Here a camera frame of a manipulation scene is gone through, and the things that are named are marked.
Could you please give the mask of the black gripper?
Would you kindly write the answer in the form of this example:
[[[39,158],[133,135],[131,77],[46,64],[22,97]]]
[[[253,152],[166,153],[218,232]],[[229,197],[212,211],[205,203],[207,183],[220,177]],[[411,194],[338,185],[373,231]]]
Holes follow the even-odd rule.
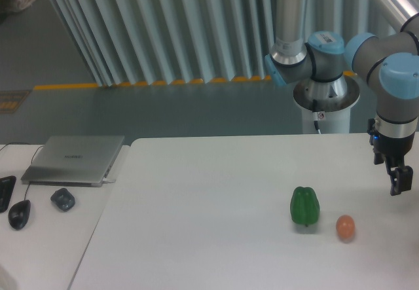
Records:
[[[403,138],[388,137],[380,133],[375,119],[368,120],[367,133],[373,147],[374,165],[386,163],[391,181],[390,195],[400,195],[412,188],[412,168],[404,163],[404,156],[411,150],[414,134]]]

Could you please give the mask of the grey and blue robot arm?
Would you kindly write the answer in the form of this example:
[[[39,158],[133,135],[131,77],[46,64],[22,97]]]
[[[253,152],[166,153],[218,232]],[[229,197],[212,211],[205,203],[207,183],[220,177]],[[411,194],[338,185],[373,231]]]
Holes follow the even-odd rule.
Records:
[[[384,164],[391,195],[412,187],[413,170],[404,161],[418,125],[418,0],[373,0],[394,28],[389,37],[362,33],[344,42],[331,31],[304,37],[307,0],[276,0],[276,40],[266,55],[274,82],[295,83],[293,97],[308,116],[305,125],[319,134],[322,115],[351,108],[357,83],[349,67],[376,94],[376,115],[367,132],[374,163]]]

